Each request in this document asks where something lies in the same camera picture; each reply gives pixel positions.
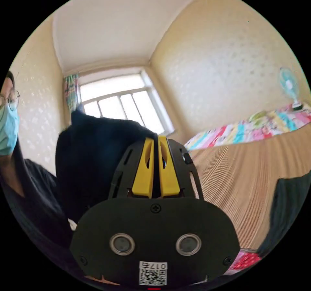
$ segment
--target screw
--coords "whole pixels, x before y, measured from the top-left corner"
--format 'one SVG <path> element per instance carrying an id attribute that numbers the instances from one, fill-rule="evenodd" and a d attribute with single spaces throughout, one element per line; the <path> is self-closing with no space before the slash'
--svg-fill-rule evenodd
<path id="1" fill-rule="evenodd" d="M 87 259 L 84 256 L 80 255 L 80 262 L 82 265 L 86 266 L 87 265 Z"/>
<path id="2" fill-rule="evenodd" d="M 161 206 L 159 204 L 153 204 L 150 208 L 152 213 L 159 213 L 161 211 Z"/>
<path id="3" fill-rule="evenodd" d="M 232 263 L 232 258 L 228 256 L 227 258 L 224 259 L 223 264 L 224 266 L 228 266 Z"/>

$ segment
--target window frame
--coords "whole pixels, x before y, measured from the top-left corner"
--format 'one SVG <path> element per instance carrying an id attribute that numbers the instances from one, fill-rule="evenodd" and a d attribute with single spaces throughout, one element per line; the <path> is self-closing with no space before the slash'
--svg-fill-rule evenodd
<path id="1" fill-rule="evenodd" d="M 143 69 L 143 68 L 126 68 L 124 70 L 120 70 L 118 72 L 116 72 L 115 75 L 112 75 L 111 74 L 111 70 L 107 71 L 107 74 L 109 74 L 108 76 L 105 76 L 105 71 L 104 72 L 94 72 L 93 75 L 94 77 L 96 77 L 95 80 L 86 80 L 84 82 L 84 80 L 82 80 L 82 83 L 79 82 L 79 85 L 78 85 L 78 103 L 80 105 L 82 105 L 82 109 L 83 109 L 83 112 L 85 113 L 85 110 L 84 110 L 84 106 L 86 104 L 89 104 L 89 103 L 92 103 L 92 102 L 96 102 L 97 103 L 97 106 L 98 106 L 98 109 L 99 109 L 99 112 L 100 112 L 100 115 L 101 117 L 103 117 L 103 114 L 102 114 L 102 111 L 101 111 L 101 108 L 99 106 L 99 102 L 101 100 L 104 100 L 104 99 L 108 99 L 110 97 L 114 97 L 114 96 L 117 96 L 118 99 L 119 99 L 119 102 L 121 104 L 121 107 L 123 109 L 123 112 L 124 112 L 124 115 L 125 117 L 127 118 L 127 115 L 125 113 L 125 110 L 124 110 L 124 107 L 123 107 L 123 104 L 121 102 L 121 99 L 120 97 L 122 95 L 128 95 L 130 94 L 132 96 L 132 99 L 134 101 L 134 104 L 136 106 L 136 109 L 141 117 L 141 120 L 144 124 L 144 121 L 143 121 L 143 118 L 141 116 L 141 113 L 140 111 L 138 110 L 138 107 L 137 107 L 137 104 L 133 98 L 133 94 L 136 93 L 136 92 L 142 92 L 142 91 L 146 91 L 149 98 L 150 98 L 150 101 L 155 109 L 155 112 L 163 126 L 163 129 L 164 129 L 164 132 L 161 133 L 161 134 L 158 134 L 159 136 L 169 136 L 171 134 L 173 134 L 175 132 L 175 128 L 172 124 L 172 121 L 171 119 L 169 118 L 169 115 L 162 103 L 162 100 L 160 99 L 159 95 L 158 95 L 158 92 L 156 90 L 156 88 L 154 87 L 154 84 L 153 82 L 151 81 L 150 77 L 148 76 L 147 72 Z M 144 87 L 143 88 L 138 88 L 138 89 L 132 89 L 132 90 L 125 90 L 125 91 L 120 91 L 120 92 L 116 92 L 116 93 L 111 93 L 111 94 L 107 94 L 107 95 L 103 95 L 103 96 L 99 96 L 99 97 L 96 97 L 96 98 L 93 98 L 93 99 L 90 99 L 90 100 L 87 100 L 87 101 L 83 101 L 81 100 L 81 91 L 80 91 L 80 87 L 81 86 L 84 86 L 84 85 L 87 85 L 87 84 L 90 84 L 90 83 L 94 83 L 94 82 L 98 82 L 98 81 L 102 81 L 102 80 L 106 80 L 106 79 L 112 79 L 112 78 L 116 78 L 116 77 L 126 77 L 126 76 L 131 76 L 131 75 L 140 75 L 143 82 L 144 82 Z"/>

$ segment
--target yellow bracket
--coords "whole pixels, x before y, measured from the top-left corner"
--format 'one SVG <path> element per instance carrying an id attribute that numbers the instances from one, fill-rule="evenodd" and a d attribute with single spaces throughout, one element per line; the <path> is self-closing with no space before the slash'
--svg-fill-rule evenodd
<path id="1" fill-rule="evenodd" d="M 180 193 L 180 187 L 166 137 L 159 136 L 158 144 L 161 196 L 177 196 Z M 165 168 L 163 168 L 162 158 L 166 164 Z"/>
<path id="2" fill-rule="evenodd" d="M 154 158 L 154 140 L 147 138 L 145 140 L 142 156 L 137 168 L 132 193 L 136 196 L 152 196 L 153 172 L 155 165 Z"/>

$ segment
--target bed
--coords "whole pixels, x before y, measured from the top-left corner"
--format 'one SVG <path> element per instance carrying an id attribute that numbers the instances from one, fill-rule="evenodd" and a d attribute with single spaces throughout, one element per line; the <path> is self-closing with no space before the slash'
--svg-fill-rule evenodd
<path id="1" fill-rule="evenodd" d="M 248 252 L 260 247 L 270 229 L 278 179 L 311 170 L 310 122 L 309 105 L 299 112 L 288 105 L 200 132 L 185 145 L 198 170 L 204 199 L 229 216 L 242 249 L 240 257 L 250 259 L 250 264 L 254 256 Z"/>
<path id="2" fill-rule="evenodd" d="M 185 147 L 192 151 L 268 139 L 295 131 L 309 122 L 311 122 L 311 107 L 308 104 L 304 103 L 303 109 L 297 112 L 293 112 L 289 104 L 274 111 L 257 113 L 247 120 L 202 131 L 191 138 Z"/>

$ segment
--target eyeglasses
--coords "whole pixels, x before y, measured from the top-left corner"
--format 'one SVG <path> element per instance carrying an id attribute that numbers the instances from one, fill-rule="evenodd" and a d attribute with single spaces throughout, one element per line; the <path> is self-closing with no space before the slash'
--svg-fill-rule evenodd
<path id="1" fill-rule="evenodd" d="M 0 95 L 0 120 L 3 117 L 4 107 L 6 105 L 6 101 L 8 101 L 10 110 L 14 111 L 18 107 L 19 98 L 20 98 L 20 94 L 18 91 L 11 91 L 8 98 L 5 98 L 3 95 Z"/>

